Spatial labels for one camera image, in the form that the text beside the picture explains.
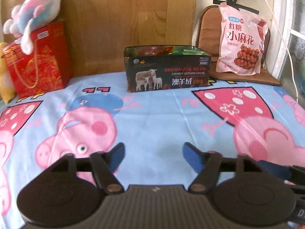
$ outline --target lamb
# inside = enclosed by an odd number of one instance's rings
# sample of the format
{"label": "lamb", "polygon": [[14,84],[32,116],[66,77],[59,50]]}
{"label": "lamb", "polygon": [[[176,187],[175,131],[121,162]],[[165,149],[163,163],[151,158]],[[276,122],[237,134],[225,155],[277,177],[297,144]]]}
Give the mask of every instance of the lamb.
{"label": "lamb", "polygon": [[142,80],[138,80],[137,81],[137,87],[136,87],[136,91],[141,91],[141,86],[144,86],[144,89],[146,91],[146,87],[148,85],[149,82],[149,77],[143,77]]}
{"label": "lamb", "polygon": [[153,87],[154,90],[156,88],[156,85],[157,85],[157,89],[162,88],[162,78],[160,78],[160,77],[157,78],[156,76],[153,76],[152,79],[153,79],[153,83],[155,85]]}
{"label": "lamb", "polygon": [[[140,71],[138,72],[136,75],[135,75],[135,81],[136,83],[139,81],[139,80],[143,80],[144,77],[153,77],[156,75],[156,70],[157,69],[150,69],[148,71]],[[152,88],[152,83],[153,83],[153,79],[150,78],[149,79],[149,88],[151,89]]]}

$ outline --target yellow plush toy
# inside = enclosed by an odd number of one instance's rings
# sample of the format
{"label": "yellow plush toy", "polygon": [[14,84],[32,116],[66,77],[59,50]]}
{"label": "yellow plush toy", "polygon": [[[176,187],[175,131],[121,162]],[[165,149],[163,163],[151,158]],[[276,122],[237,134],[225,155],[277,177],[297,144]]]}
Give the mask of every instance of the yellow plush toy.
{"label": "yellow plush toy", "polygon": [[6,45],[5,42],[0,43],[0,96],[8,104],[15,97],[15,88],[3,57],[3,47]]}

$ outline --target bed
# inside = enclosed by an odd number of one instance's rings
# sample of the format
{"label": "bed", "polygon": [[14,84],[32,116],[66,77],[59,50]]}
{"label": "bed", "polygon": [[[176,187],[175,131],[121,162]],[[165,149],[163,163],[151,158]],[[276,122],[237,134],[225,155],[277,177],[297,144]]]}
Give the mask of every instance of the bed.
{"label": "bed", "polygon": [[[124,72],[78,77],[63,90],[0,109],[1,228],[23,225],[18,192],[71,152],[126,145],[116,171],[129,184],[183,184],[196,176],[184,142],[226,157],[305,166],[305,111],[281,87],[209,80],[207,87],[127,93]],[[222,174],[221,180],[232,176]],[[88,173],[80,177],[92,181]]]}

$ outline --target red gift bag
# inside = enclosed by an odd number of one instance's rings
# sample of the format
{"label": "red gift bag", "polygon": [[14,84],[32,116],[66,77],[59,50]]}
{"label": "red gift bag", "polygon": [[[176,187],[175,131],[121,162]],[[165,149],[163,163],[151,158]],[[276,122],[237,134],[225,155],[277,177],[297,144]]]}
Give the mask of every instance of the red gift bag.
{"label": "red gift bag", "polygon": [[34,51],[26,55],[15,42],[4,47],[4,57],[19,98],[64,89],[72,69],[63,23],[38,29],[30,35]]}

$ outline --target black box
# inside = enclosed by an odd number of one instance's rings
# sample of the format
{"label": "black box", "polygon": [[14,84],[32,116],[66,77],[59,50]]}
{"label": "black box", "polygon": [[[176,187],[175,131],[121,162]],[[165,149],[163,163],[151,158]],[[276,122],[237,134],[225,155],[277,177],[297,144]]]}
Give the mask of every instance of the black box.
{"label": "black box", "polygon": [[124,57],[128,92],[208,85],[211,55],[194,46],[127,47]]}

